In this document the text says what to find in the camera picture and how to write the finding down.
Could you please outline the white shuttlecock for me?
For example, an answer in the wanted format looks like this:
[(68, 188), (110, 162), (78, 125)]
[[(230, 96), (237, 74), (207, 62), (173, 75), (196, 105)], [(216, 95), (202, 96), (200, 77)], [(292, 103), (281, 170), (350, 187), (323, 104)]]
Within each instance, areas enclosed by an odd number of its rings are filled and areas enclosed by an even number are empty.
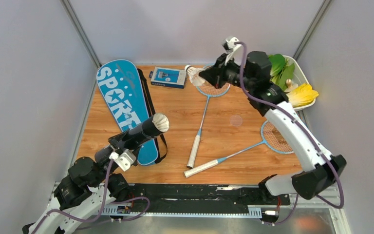
[(206, 82), (206, 80), (199, 75), (200, 72), (205, 70), (204, 68), (196, 68), (191, 65), (186, 65), (184, 70), (186, 71), (190, 82), (195, 87), (199, 87)]

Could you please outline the black shuttlecock tube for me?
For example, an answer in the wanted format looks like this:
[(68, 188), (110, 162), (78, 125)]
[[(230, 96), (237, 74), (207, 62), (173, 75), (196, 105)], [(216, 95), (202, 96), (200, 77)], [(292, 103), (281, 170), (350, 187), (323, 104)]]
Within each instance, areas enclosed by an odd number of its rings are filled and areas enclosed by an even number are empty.
[(133, 133), (142, 132), (145, 135), (145, 142), (157, 138), (168, 130), (169, 119), (162, 113), (156, 113), (134, 128), (129, 129)]

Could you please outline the clear tube lid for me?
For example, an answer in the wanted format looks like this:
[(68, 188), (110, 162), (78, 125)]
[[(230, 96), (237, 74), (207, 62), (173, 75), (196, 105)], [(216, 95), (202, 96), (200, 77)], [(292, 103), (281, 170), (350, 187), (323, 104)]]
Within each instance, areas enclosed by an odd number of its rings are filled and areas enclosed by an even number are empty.
[(229, 123), (232, 126), (236, 126), (236, 127), (241, 126), (243, 124), (243, 118), (240, 115), (232, 115), (229, 118)]

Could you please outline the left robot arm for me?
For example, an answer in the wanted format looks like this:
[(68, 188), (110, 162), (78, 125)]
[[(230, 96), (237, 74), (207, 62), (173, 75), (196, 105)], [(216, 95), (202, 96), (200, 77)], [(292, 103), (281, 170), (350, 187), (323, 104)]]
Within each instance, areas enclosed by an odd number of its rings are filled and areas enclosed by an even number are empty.
[(22, 227), (24, 234), (72, 234), (84, 223), (97, 221), (104, 207), (127, 202), (129, 184), (117, 168), (128, 170), (137, 163), (143, 144), (152, 138), (142, 131), (126, 130), (109, 138), (109, 145), (95, 159), (82, 157), (68, 169), (55, 188), (41, 217)]

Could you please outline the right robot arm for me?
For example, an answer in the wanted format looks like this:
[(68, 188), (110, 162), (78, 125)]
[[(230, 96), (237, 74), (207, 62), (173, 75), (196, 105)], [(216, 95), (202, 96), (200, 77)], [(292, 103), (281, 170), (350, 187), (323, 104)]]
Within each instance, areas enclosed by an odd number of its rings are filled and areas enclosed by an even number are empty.
[(333, 184), (339, 188), (340, 204), (344, 194), (339, 176), (347, 162), (342, 155), (333, 155), (313, 136), (298, 117), (284, 91), (271, 82), (272, 64), (265, 52), (252, 51), (244, 55), (242, 65), (226, 62), (227, 54), (218, 57), (215, 64), (198, 75), (216, 88), (229, 83), (241, 87), (251, 105), (279, 131), (297, 156), (302, 172), (271, 175), (259, 183), (261, 202), (270, 204), (281, 194), (298, 194), (306, 200), (318, 197)]

